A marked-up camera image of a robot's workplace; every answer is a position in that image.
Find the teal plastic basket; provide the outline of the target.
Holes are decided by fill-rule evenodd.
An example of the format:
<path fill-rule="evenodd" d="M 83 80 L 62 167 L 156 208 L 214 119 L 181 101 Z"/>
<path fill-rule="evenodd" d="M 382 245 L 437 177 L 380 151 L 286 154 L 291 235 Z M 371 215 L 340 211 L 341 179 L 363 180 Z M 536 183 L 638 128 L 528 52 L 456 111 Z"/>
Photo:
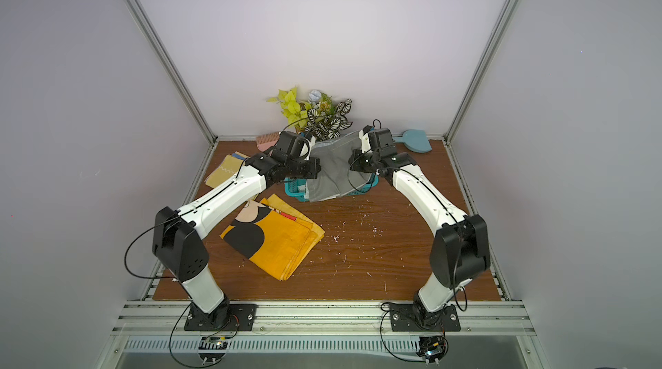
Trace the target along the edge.
<path fill-rule="evenodd" d="M 335 181 L 326 174 L 314 180 L 287 179 L 284 182 L 285 193 L 300 202 L 322 202 L 326 200 L 362 195 L 377 186 L 379 178 L 373 174 L 359 174 L 359 184 L 352 185 L 348 178 Z"/>

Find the plain grey pillowcase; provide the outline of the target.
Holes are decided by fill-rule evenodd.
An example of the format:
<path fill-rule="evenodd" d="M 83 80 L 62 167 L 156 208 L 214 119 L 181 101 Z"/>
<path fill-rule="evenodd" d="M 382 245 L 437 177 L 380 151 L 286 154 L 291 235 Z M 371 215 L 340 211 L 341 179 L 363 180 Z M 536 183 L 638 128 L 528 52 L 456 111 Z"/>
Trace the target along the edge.
<path fill-rule="evenodd" d="M 321 171 L 315 179 L 306 181 L 304 196 L 309 202 L 367 193 L 376 186 L 379 180 L 374 174 L 350 169 L 355 150 L 361 152 L 358 131 L 314 145 L 312 156 L 319 159 Z"/>

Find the pale yellow pillowcase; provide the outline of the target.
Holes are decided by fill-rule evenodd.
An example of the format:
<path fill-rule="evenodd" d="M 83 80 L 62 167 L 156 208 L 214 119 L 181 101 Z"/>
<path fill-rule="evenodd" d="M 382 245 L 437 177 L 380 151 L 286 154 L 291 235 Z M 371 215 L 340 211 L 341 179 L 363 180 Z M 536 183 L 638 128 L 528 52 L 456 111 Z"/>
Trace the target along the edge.
<path fill-rule="evenodd" d="M 239 172 L 244 160 L 247 158 L 247 155 L 239 152 L 226 155 L 221 164 L 206 178 L 204 184 L 210 188 L 220 186 Z"/>

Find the orange yellow cartoon pillowcase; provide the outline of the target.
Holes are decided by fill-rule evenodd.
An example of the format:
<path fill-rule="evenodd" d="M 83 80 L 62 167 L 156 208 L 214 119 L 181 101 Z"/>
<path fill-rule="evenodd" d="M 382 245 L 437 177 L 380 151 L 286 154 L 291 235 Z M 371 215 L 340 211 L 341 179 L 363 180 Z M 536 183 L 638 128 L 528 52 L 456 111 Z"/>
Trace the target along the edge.
<path fill-rule="evenodd" d="M 229 246 L 279 281 L 288 280 L 324 236 L 321 226 L 276 194 L 248 201 L 221 234 Z"/>

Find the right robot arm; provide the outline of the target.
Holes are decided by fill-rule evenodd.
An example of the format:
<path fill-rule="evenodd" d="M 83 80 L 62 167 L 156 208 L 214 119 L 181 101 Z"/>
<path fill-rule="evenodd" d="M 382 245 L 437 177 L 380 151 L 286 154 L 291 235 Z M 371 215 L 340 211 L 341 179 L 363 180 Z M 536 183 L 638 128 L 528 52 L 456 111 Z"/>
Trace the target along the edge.
<path fill-rule="evenodd" d="M 398 152 L 388 129 L 367 126 L 359 138 L 350 169 L 386 179 L 417 209 L 434 236 L 432 274 L 414 298 L 415 316 L 422 326 L 430 326 L 460 291 L 491 267 L 486 221 L 446 198 L 409 154 Z"/>

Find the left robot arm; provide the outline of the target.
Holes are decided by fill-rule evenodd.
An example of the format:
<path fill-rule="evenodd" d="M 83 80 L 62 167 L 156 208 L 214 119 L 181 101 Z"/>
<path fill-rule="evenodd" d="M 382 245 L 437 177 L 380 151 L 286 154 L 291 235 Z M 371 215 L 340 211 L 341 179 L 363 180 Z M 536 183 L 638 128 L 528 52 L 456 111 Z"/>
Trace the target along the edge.
<path fill-rule="evenodd" d="M 275 145 L 253 155 L 212 191 L 177 210 L 161 209 L 153 227 L 153 253 L 191 299 L 191 315 L 220 327 L 229 300 L 214 279 L 203 240 L 233 210 L 286 179 L 315 179 L 321 171 L 310 152 L 314 140 L 282 131 Z"/>

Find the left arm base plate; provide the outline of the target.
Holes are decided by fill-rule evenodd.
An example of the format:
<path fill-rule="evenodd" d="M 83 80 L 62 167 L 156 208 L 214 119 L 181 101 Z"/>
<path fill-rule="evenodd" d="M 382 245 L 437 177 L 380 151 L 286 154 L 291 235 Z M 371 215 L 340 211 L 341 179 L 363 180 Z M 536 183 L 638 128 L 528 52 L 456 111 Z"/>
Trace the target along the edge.
<path fill-rule="evenodd" d="M 210 313 L 204 313 L 194 303 L 186 317 L 184 331 L 251 331 L 257 305 L 247 303 L 221 303 Z"/>

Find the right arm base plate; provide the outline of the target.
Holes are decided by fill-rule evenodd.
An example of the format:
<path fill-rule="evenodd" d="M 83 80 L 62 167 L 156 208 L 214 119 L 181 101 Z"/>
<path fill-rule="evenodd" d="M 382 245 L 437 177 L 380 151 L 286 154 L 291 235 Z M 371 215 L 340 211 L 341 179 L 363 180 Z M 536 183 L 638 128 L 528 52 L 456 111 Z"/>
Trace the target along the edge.
<path fill-rule="evenodd" d="M 454 305 L 445 305 L 436 312 L 427 311 L 418 303 L 382 304 L 393 332 L 460 332 L 460 318 Z"/>

